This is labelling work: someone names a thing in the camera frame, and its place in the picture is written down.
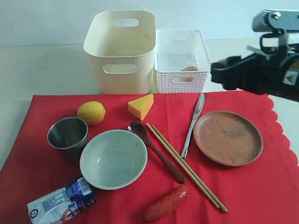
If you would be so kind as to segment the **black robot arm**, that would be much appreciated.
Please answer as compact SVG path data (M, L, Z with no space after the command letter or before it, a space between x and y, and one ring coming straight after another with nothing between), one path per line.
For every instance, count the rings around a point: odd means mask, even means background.
M263 10L252 21L262 32L260 47L247 46L252 54L231 56L212 63L211 81L225 90L241 89L299 100L299 12Z

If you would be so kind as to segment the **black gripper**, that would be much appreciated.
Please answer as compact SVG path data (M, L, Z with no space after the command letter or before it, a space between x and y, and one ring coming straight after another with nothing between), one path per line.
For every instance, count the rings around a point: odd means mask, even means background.
M285 58L276 56L270 60L252 54L238 64L212 63L211 81L221 84L228 91L242 89L298 102L299 78L295 77L291 84L284 82L285 76L291 73L291 67L298 63L298 53L288 54Z

